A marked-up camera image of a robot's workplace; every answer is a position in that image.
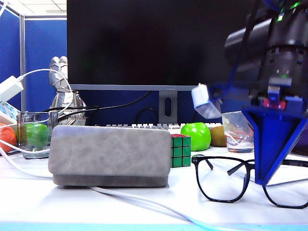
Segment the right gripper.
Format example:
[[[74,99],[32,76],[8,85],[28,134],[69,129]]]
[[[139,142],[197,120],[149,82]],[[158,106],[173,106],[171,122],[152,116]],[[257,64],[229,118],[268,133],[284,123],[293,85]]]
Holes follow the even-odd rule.
[[[303,114],[305,112],[305,78],[262,78],[253,85],[250,97],[251,105],[245,106],[242,113],[254,131],[255,183],[267,185],[303,130],[304,118],[267,116],[262,120],[261,131],[260,119],[254,112],[276,110]]]

